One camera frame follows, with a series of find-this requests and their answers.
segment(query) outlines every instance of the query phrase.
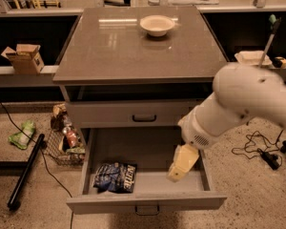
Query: white bowl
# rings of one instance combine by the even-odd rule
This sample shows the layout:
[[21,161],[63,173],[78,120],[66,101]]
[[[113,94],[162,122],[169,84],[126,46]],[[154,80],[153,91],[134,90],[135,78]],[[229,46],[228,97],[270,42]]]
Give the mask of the white bowl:
[[151,36],[163,36],[174,27],[174,21],[166,16],[151,15],[142,18],[140,26]]
[[[264,51],[241,51],[235,54],[237,62],[245,65],[258,65],[259,61],[264,54]],[[268,55],[265,55],[262,66],[269,66],[272,64]]]

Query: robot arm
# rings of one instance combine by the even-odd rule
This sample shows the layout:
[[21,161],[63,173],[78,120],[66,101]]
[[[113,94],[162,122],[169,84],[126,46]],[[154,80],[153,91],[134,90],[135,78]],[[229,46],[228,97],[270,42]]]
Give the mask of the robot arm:
[[215,76],[214,92],[178,123],[178,146],[168,179],[179,181],[199,158],[198,150],[213,146],[226,131],[258,116],[286,129],[286,85],[279,75],[254,66],[231,64]]

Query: drawer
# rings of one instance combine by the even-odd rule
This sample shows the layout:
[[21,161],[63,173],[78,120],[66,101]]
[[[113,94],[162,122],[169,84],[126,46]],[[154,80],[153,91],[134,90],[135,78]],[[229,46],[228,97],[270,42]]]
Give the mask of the drawer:
[[[226,199],[213,189],[204,153],[190,173],[178,181],[166,178],[174,149],[181,143],[175,126],[90,129],[80,194],[68,198],[75,214],[137,213],[157,215],[177,210],[218,209]],[[137,164],[131,194],[99,193],[92,187],[95,172],[104,162]]]
[[198,101],[69,102],[76,128],[173,126]]

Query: drawer handle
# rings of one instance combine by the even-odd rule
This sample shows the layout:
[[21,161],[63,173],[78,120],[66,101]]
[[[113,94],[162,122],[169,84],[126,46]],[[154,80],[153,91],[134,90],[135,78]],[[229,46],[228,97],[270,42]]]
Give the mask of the drawer handle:
[[150,213],[147,213],[147,212],[139,212],[139,209],[137,206],[135,206],[135,213],[138,215],[138,216],[141,216],[141,217],[147,217],[147,216],[157,216],[159,215],[160,213],[160,207],[159,205],[157,205],[156,207],[155,206],[139,206],[139,208],[154,208],[154,212],[151,212]]
[[155,122],[156,121],[156,115],[154,116],[135,116],[133,115],[133,122]]

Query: cardboard box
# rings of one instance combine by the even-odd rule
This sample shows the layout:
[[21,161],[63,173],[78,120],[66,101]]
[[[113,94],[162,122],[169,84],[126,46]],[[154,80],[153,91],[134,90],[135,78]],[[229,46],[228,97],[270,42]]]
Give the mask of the cardboard box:
[[17,44],[16,51],[6,47],[1,55],[10,61],[15,73],[38,74],[44,67],[39,49],[39,45]]

